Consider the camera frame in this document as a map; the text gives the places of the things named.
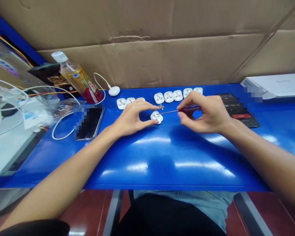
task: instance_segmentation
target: white bottle cap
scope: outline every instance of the white bottle cap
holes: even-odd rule
[[[59,62],[59,63],[62,63],[68,60],[67,56],[61,51],[54,52],[51,54],[51,56],[56,60],[56,62]]]

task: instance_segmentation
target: blue desk surface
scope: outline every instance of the blue desk surface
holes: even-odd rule
[[[259,119],[262,127],[254,131],[295,155],[295,102],[255,103],[239,84],[201,86],[204,95],[232,93]],[[183,90],[141,88],[121,90],[117,97],[107,94],[106,111],[100,131],[121,114],[117,98],[144,97],[155,104],[157,92]],[[176,109],[179,102],[164,103],[164,112]],[[143,112],[142,120],[150,119]],[[180,124],[177,113],[163,115],[160,125],[149,127],[118,140],[102,158],[85,188],[268,191],[260,176],[224,137],[196,134]],[[72,115],[61,123],[56,136],[65,136],[81,117]],[[74,141],[73,134],[55,141],[48,131],[20,169],[11,177],[0,178],[0,187],[34,187],[86,141]]]

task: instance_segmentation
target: smartphone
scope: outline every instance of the smartphone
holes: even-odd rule
[[[81,122],[74,129],[74,140],[90,140],[94,138],[99,130],[105,106],[104,105],[85,105]]]
[[[231,93],[221,93],[216,94],[222,98],[224,106],[229,113],[229,115],[237,120],[243,122],[247,127],[259,127],[260,124],[252,117],[252,115],[248,112],[247,108],[245,108],[237,98]]]

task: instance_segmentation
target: person's lap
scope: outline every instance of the person's lap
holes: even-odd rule
[[[182,202],[193,204],[200,211],[213,220],[226,232],[225,219],[227,208],[232,203],[234,195],[238,192],[226,191],[163,191],[163,190],[134,190],[134,198],[146,193],[167,196]]]

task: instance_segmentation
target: screwdriver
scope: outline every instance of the screwdriver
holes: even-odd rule
[[[193,112],[196,110],[201,110],[201,107],[199,107],[197,104],[194,104],[194,105],[190,105],[190,106],[185,106],[184,108],[179,109],[179,110],[175,110],[175,111],[182,111],[184,113],[188,113],[188,112]],[[163,112],[163,113],[160,113],[160,115],[165,114],[165,113],[175,112],[175,111]]]

